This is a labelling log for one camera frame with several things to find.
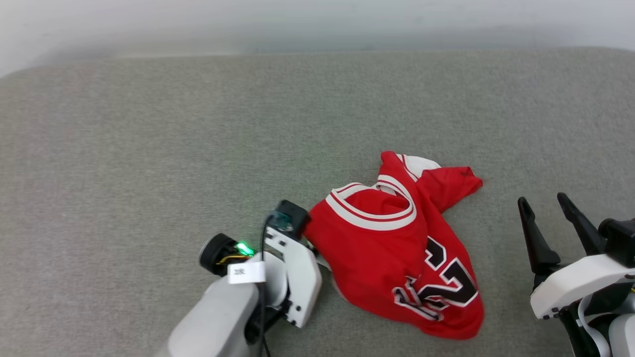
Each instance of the gray robot arm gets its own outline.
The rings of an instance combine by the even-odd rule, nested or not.
[[[281,202],[277,210],[284,211],[281,216],[288,219],[282,223],[274,221],[264,229],[268,247],[265,252],[266,284],[263,285],[265,330],[280,319],[303,327],[311,316],[322,285],[316,256],[300,239],[304,223],[290,217],[306,215],[306,211],[288,201]],[[237,245],[233,239],[219,234],[203,247],[201,265],[222,277],[210,285],[155,357],[249,356],[249,345],[258,342],[261,329],[262,315],[258,308],[261,286],[230,284],[226,274],[232,274],[231,269],[227,271],[226,265],[218,263],[224,260],[223,257],[230,257]],[[260,261],[260,254],[247,262]]]

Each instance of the yellow wire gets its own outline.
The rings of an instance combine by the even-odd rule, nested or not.
[[[223,264],[225,262],[225,260],[229,259],[229,258],[249,258],[248,255],[228,255],[226,257],[224,257],[223,259],[220,260],[220,262],[216,263],[216,265],[220,265]]]

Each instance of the white label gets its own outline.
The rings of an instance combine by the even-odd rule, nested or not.
[[[229,264],[227,275],[230,284],[263,283],[266,280],[265,262]]]

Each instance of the cable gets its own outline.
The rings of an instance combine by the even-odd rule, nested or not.
[[[265,224],[262,226],[262,234],[260,235],[260,259],[265,261],[265,235],[267,234],[267,226],[269,221],[273,218],[273,214],[270,214],[265,219]],[[267,357],[271,357],[269,354],[269,348],[265,341],[265,291],[267,289],[267,282],[260,283],[260,342],[258,343],[258,357],[262,357],[262,346],[265,346],[267,350]]]
[[[223,259],[221,259],[220,262],[216,263],[216,265],[220,266],[220,265],[222,265],[225,262],[225,260],[230,259],[230,258],[249,259],[251,257],[249,255],[228,255],[228,256],[224,257]]]
[[[267,346],[267,340],[265,337],[262,337],[262,344],[265,345],[265,352],[267,353],[267,357],[271,357],[271,353],[269,352],[269,346]]]

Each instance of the green led light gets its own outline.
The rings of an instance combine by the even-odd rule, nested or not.
[[[249,255],[250,257],[253,257],[253,250],[250,247],[248,247],[246,244],[238,243],[236,245],[236,248],[238,249],[240,254]]]

